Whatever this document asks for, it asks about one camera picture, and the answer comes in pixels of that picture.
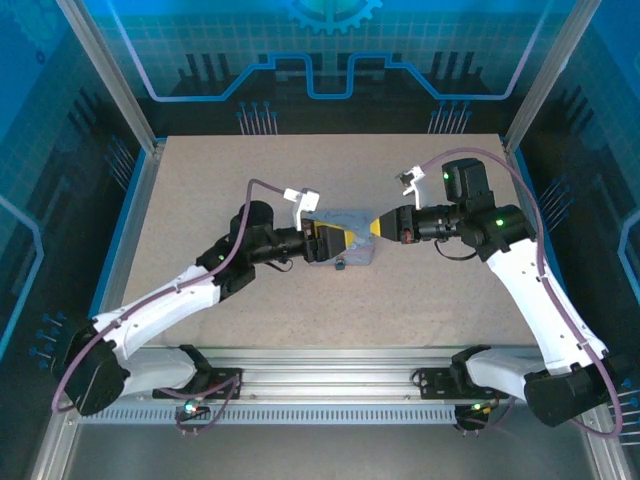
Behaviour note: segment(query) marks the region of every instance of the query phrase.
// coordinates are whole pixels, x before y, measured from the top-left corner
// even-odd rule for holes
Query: work surface
[[[394,177],[457,147],[503,156],[497,135],[300,135],[169,137],[135,254],[125,301],[176,277],[229,231],[247,181],[308,187],[318,209],[385,213],[411,203]],[[468,155],[452,156],[451,160]],[[496,205],[518,204],[509,174],[484,161]],[[441,170],[427,173],[429,203],[446,203]],[[260,187],[254,199],[291,226],[291,203]],[[534,344],[506,289],[480,260],[454,262],[432,243],[376,239],[371,265],[289,273],[257,267],[245,289],[167,330],[153,344],[197,346],[458,346]],[[469,252],[459,240],[450,255]]]

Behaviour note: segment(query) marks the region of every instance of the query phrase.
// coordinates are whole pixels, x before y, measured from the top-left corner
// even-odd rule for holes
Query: glass panel
[[[88,6],[159,135],[504,133],[573,3]]]
[[[139,146],[55,2],[0,15],[0,477],[46,427],[51,347],[87,316]]]
[[[551,185],[567,192],[551,240],[571,298],[613,353],[633,355],[638,227],[618,246],[640,205],[639,15],[637,2],[602,3],[521,145],[540,204]]]

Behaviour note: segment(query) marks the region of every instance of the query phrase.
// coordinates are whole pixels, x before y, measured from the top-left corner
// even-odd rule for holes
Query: vent slot
[[[116,404],[82,424],[171,425],[182,405]],[[206,423],[219,405],[198,420]],[[230,405],[220,418],[225,425],[423,425],[455,423],[453,405]]]

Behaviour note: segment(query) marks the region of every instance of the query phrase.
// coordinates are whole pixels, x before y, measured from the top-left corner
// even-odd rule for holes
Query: white robotic arm
[[[516,302],[540,347],[544,362],[515,359],[492,350],[473,355],[467,360],[467,371],[475,385],[491,387],[524,399],[524,376],[547,370],[550,375],[571,373],[577,365],[592,364],[544,290],[536,268],[536,242],[524,239],[510,245],[507,252],[498,251],[487,260]],[[549,268],[547,278],[573,323],[582,331],[600,359],[606,347],[584,323]]]
[[[414,180],[422,177],[416,175],[416,168],[398,176],[405,192],[417,191]],[[605,401],[606,386],[586,345],[611,376],[619,376],[627,367],[617,359],[614,367],[605,344],[585,324],[545,265],[551,289],[585,339],[583,344],[578,342],[539,277],[536,232],[522,211],[513,205],[495,206],[484,165],[477,159],[449,162],[442,170],[452,205],[425,208],[416,196],[415,205],[396,208],[374,221],[372,232],[401,243],[459,237],[507,288],[542,353],[542,361],[531,361],[500,354],[488,346],[460,352],[451,367],[458,388],[488,387],[525,399],[550,426]]]
[[[287,189],[283,197],[294,203],[295,227],[274,229],[272,208],[252,201],[247,215],[245,206],[231,219],[230,233],[174,280],[129,305],[96,316],[90,324],[79,320],[65,326],[52,362],[54,375],[66,377],[56,397],[64,388],[78,411],[90,415],[121,395],[191,388],[203,383],[202,377],[206,387],[210,367],[203,365],[203,358],[194,358],[193,347],[188,350],[191,355],[182,347],[144,356],[135,352],[184,318],[244,288],[255,279],[256,264],[273,266],[272,262],[285,263],[296,256],[307,262],[325,261],[347,248],[349,236],[344,230],[301,217],[302,212],[316,208],[316,192]]]

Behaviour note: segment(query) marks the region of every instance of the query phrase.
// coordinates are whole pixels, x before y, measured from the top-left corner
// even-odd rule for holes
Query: gear logo
[[[36,59],[44,63],[46,49],[58,31],[55,0],[0,0],[0,13],[10,13],[27,39],[36,47]]]
[[[374,8],[382,7],[381,0],[282,0],[282,4],[300,28],[311,27],[315,34],[324,30],[328,35],[359,28],[362,19],[373,17]]]

